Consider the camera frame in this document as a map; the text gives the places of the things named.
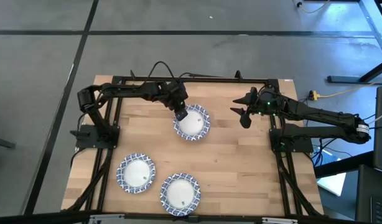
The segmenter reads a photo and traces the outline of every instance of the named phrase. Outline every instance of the plate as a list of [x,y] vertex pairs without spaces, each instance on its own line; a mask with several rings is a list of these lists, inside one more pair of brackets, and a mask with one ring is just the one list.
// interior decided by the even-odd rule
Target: plate
[[116,170],[116,181],[131,194],[147,190],[155,179],[155,164],[147,155],[134,153],[126,156]]
[[173,174],[162,184],[162,206],[174,216],[190,214],[196,209],[200,199],[201,191],[198,182],[189,174]]
[[188,115],[178,121],[173,119],[176,133],[185,140],[198,141],[205,137],[210,129],[210,117],[205,108],[200,105],[187,105]]

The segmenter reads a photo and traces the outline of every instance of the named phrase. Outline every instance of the blue patterned plate rim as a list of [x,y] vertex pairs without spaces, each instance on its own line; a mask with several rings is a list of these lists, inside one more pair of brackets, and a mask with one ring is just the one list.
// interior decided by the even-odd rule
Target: blue patterned plate rim
[[181,131],[180,126],[179,126],[179,122],[177,121],[176,117],[174,117],[173,124],[174,124],[174,129],[175,129],[176,133],[182,139],[189,140],[189,141],[198,141],[198,140],[204,138],[210,129],[210,117],[209,117],[209,114],[206,111],[206,109],[200,105],[192,104],[192,105],[185,106],[185,110],[187,110],[187,111],[193,110],[193,111],[199,112],[203,116],[203,128],[197,134],[194,134],[194,135],[185,134]]
[[[146,164],[148,164],[149,172],[150,172],[148,181],[144,185],[139,186],[139,187],[133,187],[133,186],[129,185],[128,183],[126,183],[126,181],[124,180],[124,170],[125,170],[126,166],[130,162],[136,161],[136,160],[142,160]],[[119,167],[116,169],[116,181],[118,182],[119,186],[125,192],[130,193],[130,194],[138,194],[138,193],[141,193],[141,192],[147,190],[151,186],[152,182],[155,179],[155,174],[156,174],[155,164],[150,157],[148,157],[147,155],[145,155],[143,153],[133,153],[133,154],[126,156],[123,159],[123,161],[120,163]]]
[[[185,208],[176,208],[172,206],[169,202],[169,199],[167,198],[167,188],[169,187],[171,183],[175,182],[176,180],[186,180],[190,182],[191,186],[193,187],[194,195],[193,195],[192,202],[189,206]],[[201,199],[201,191],[200,191],[200,187],[197,180],[195,180],[195,178],[193,178],[190,174],[186,174],[186,173],[173,174],[172,176],[168,177],[165,180],[165,182],[162,184],[160,198],[161,198],[161,204],[167,212],[169,212],[170,214],[174,216],[181,217],[181,216],[189,215],[191,212],[193,212],[196,209]]]

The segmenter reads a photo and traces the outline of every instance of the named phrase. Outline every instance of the gray floor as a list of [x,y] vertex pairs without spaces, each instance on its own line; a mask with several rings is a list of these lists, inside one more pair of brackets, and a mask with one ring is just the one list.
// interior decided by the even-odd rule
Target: gray floor
[[[91,2],[0,1],[0,29],[82,30]],[[382,34],[376,6],[364,2]],[[313,9],[320,4],[304,6]],[[291,0],[100,0],[91,29],[351,31],[369,26],[356,3],[332,2],[318,13],[305,14]],[[15,150],[0,148],[0,216],[21,212],[79,40],[79,36],[0,35],[0,137],[17,143]],[[80,115],[76,92],[90,85],[95,75],[129,75],[133,69],[145,76],[158,60],[167,62],[177,75],[232,77],[241,70],[244,77],[291,78],[299,98],[304,98],[309,90],[327,95],[354,87],[328,84],[325,78],[364,74],[382,62],[382,51],[375,39],[356,37],[89,36],[37,213],[60,209],[75,144],[69,130],[75,129]],[[167,75],[163,68],[156,72]],[[375,113],[375,91],[367,87],[310,105],[368,117]],[[356,155],[372,150],[373,141],[356,145],[336,140],[330,147]]]

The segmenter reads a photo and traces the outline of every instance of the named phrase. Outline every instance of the wooden table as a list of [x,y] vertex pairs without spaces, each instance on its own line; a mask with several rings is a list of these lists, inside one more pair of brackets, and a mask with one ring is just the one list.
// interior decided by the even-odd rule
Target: wooden table
[[[94,84],[111,81],[112,76],[97,75]],[[185,86],[189,95],[185,102],[200,104],[209,112],[212,126],[208,135],[201,141],[184,141],[173,129],[174,113],[162,104],[140,98],[123,99],[119,119],[121,133],[113,152],[103,211],[167,214],[159,199],[161,185],[168,176],[186,172],[194,176],[201,187],[201,201],[194,214],[284,215],[276,158],[269,141],[269,116],[251,116],[251,127],[243,129],[239,115],[230,110],[230,107],[241,106],[234,104],[234,99],[243,97],[251,86],[259,89],[262,85],[187,82]],[[279,80],[279,86],[283,95],[297,98],[292,80]],[[85,122],[91,124],[89,118],[85,118]],[[116,182],[116,169],[127,155],[135,152],[151,157],[157,171],[149,190],[132,195]],[[96,149],[87,149],[75,158],[62,208],[71,206],[89,184],[95,155]],[[311,161],[302,153],[292,153],[292,156],[298,186],[322,213]],[[99,191],[98,185],[92,208],[96,208]],[[295,213],[289,186],[288,195],[291,211]]]

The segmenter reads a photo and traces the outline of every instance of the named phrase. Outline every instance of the white plate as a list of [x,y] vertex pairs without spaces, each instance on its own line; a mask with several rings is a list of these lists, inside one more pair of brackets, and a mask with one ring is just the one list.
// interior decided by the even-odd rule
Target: white plate
[[210,129],[210,117],[200,105],[187,105],[188,115],[181,121],[173,120],[176,133],[185,140],[197,141],[206,136]]
[[197,180],[189,174],[173,174],[161,187],[161,203],[172,215],[181,217],[193,212],[201,199]]
[[131,194],[147,190],[155,179],[155,165],[143,153],[126,156],[116,170],[116,180],[121,188]]

